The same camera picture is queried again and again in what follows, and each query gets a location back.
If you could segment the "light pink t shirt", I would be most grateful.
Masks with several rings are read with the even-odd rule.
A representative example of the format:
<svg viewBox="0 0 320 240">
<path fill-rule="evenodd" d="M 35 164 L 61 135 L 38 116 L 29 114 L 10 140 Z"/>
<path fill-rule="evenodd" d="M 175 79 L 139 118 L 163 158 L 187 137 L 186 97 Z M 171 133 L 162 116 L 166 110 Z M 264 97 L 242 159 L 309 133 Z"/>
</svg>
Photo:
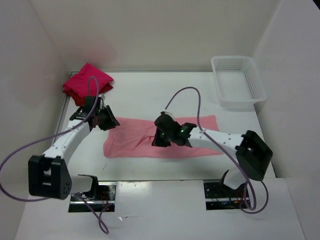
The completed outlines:
<svg viewBox="0 0 320 240">
<path fill-rule="evenodd" d="M 152 146 L 156 133 L 154 121 L 126 117 L 117 120 L 120 125 L 108 131 L 103 144 L 106 158 L 183 159 L 221 155 L 216 150 L 174 143 L 168 147 Z"/>
</svg>

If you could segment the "magenta t shirt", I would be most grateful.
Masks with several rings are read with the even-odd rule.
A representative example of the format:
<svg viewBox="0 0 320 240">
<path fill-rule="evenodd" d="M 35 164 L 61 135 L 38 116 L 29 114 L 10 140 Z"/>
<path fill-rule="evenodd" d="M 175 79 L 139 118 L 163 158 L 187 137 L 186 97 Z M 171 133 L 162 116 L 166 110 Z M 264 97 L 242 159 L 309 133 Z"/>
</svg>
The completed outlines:
<svg viewBox="0 0 320 240">
<path fill-rule="evenodd" d="M 109 86 L 114 79 L 90 63 L 63 84 L 64 93 L 74 93 L 78 97 L 96 96 L 102 94 L 104 88 Z"/>
</svg>

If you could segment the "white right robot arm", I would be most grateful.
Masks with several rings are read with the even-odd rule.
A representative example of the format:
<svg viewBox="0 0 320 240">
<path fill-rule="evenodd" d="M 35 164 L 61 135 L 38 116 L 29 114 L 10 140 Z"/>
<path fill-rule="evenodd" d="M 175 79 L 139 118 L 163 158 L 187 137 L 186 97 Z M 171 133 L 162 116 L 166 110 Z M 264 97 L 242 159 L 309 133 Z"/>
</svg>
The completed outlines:
<svg viewBox="0 0 320 240">
<path fill-rule="evenodd" d="M 232 196 L 248 180 L 262 181 L 273 156 L 268 145 L 251 130 L 245 134 L 231 134 L 189 122 L 179 124 L 165 111 L 160 113 L 154 125 L 156 132 L 152 145 L 155 147 L 204 148 L 231 158 L 235 168 L 227 170 L 219 184 L 219 191 L 225 197 Z"/>
</svg>

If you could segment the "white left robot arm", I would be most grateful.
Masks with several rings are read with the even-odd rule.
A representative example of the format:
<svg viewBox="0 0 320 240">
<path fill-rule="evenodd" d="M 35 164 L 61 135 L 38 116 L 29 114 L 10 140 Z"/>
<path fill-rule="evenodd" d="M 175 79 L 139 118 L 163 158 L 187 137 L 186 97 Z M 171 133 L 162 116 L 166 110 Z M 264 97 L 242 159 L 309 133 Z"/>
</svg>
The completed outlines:
<svg viewBox="0 0 320 240">
<path fill-rule="evenodd" d="M 69 118 L 69 122 L 53 145 L 42 155 L 33 155 L 28 161 L 28 190 L 36 197 L 64 200 L 69 195 L 82 193 L 94 200 L 100 194 L 98 178 L 89 174 L 71 176 L 68 164 L 80 143 L 98 127 L 108 131 L 118 127 L 109 105 L 101 96 L 87 96 Z"/>
</svg>

